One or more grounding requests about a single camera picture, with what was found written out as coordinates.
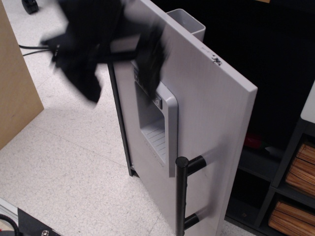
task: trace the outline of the plywood board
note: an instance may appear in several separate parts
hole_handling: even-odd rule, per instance
[[[43,109],[0,1],[0,149]]]

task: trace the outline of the black door handle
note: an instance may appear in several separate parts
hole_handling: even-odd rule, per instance
[[[187,178],[191,174],[207,166],[205,159],[198,156],[190,161],[186,157],[176,159],[176,223],[175,235],[183,236],[185,230],[199,222],[198,216],[194,213],[185,218]]]

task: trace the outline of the blurry black object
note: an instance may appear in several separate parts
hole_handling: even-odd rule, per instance
[[[22,0],[22,5],[27,13],[32,14],[38,11],[36,0]]]
[[[124,17],[120,0],[58,0],[69,23],[62,35],[43,41],[53,51],[53,62],[87,99],[98,102],[101,87],[95,76],[98,63],[135,59],[139,83],[154,98],[165,60],[162,28]],[[114,39],[140,35],[132,52],[111,53]]]

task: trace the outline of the mini fridge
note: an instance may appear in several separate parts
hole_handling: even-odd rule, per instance
[[[109,64],[129,174],[139,175],[174,232],[176,204],[184,201],[186,216],[199,221],[185,235],[218,236],[257,87],[151,1],[135,0],[126,15],[164,25],[168,51],[153,100],[137,82],[135,62]],[[111,49],[126,50],[136,41],[115,41]],[[188,177],[180,200],[175,161],[199,156],[205,167]]]

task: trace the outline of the black cable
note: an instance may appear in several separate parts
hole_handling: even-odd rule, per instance
[[[22,46],[20,44],[19,44],[19,47],[23,49],[49,49],[49,47],[47,46],[29,47],[29,46]]]
[[[14,235],[20,236],[19,227],[16,225],[16,223],[8,216],[0,214],[0,220],[4,220],[8,222],[14,229]]]
[[[39,50],[39,51],[23,54],[23,56],[25,57],[25,56],[28,56],[28,55],[31,55],[31,54],[41,53],[41,52],[51,52],[51,50]]]

